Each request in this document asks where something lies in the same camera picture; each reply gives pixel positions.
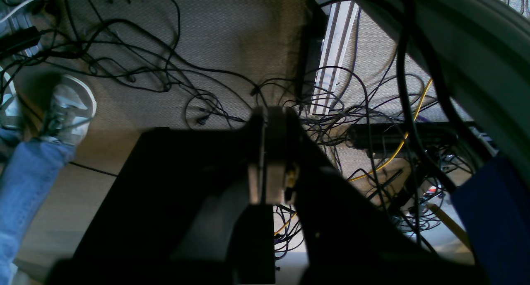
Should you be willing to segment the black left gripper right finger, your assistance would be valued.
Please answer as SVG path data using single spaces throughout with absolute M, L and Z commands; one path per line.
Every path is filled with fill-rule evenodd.
M 270 109 L 297 178 L 291 188 L 308 266 L 299 285 L 487 285 L 479 266 L 451 262 L 413 243 L 331 164 L 291 108 Z

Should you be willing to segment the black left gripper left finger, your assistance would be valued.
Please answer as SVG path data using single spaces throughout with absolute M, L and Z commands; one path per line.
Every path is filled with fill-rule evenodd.
M 264 115 L 238 130 L 144 132 L 48 285 L 273 284 Z

